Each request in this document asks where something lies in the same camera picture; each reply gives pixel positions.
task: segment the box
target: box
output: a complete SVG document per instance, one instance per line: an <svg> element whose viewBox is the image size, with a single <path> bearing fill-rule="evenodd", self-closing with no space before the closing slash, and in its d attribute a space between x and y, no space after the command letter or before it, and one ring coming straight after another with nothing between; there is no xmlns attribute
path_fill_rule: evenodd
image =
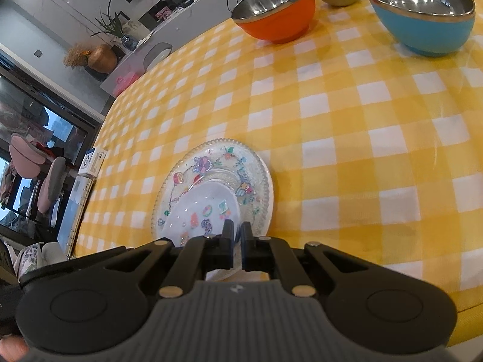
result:
<svg viewBox="0 0 483 362"><path fill-rule="evenodd" d="M91 150L87 151L77 175L89 178L97 178L106 154L107 151L103 148L92 148Z"/></svg>

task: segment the pink chair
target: pink chair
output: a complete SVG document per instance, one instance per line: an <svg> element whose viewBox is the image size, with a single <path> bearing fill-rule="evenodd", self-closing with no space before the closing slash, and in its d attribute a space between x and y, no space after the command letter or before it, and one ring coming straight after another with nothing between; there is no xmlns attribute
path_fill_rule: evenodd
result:
<svg viewBox="0 0 483 362"><path fill-rule="evenodd" d="M50 165L49 173L40 186L37 208L40 213L46 214L57 201L64 184L65 158L57 157Z"/></svg>
<svg viewBox="0 0 483 362"><path fill-rule="evenodd" d="M12 134L8 149L15 170L22 178L33 179L39 175L40 165L45 163L47 155L16 133Z"/></svg>

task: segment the yellow checkered tablecloth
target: yellow checkered tablecloth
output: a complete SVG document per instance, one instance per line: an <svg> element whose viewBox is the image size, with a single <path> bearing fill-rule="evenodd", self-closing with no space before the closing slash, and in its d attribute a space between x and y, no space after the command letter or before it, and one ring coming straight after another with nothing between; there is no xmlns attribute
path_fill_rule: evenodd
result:
<svg viewBox="0 0 483 362"><path fill-rule="evenodd" d="M480 334L483 15L458 53L427 58L398 44L368 0L317 5L310 31L284 45L227 20L115 101L75 253L149 242L173 165L233 138L269 165L271 236L319 240L438 285L461 312L453 342Z"/></svg>

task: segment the gray rubber grip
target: gray rubber grip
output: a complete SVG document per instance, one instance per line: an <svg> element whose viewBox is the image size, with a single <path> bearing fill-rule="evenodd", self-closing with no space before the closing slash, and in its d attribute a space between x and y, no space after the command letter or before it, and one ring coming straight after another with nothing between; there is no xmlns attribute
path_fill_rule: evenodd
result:
<svg viewBox="0 0 483 362"><path fill-rule="evenodd" d="M316 300L290 295L278 280L271 280L197 282L187 295L161 299L141 330L112 349L82 356L51 355L33 349L22 361L455 362L456 359L444 347L408 356L365 349L342 336Z"/></svg>

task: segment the brown vase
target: brown vase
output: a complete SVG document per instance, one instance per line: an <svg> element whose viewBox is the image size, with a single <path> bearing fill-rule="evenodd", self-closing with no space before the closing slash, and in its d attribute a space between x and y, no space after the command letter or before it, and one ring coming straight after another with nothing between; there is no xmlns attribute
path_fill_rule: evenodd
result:
<svg viewBox="0 0 483 362"><path fill-rule="evenodd" d="M88 66L100 73L111 73L117 65L117 57L109 45L96 47L88 57Z"/></svg>

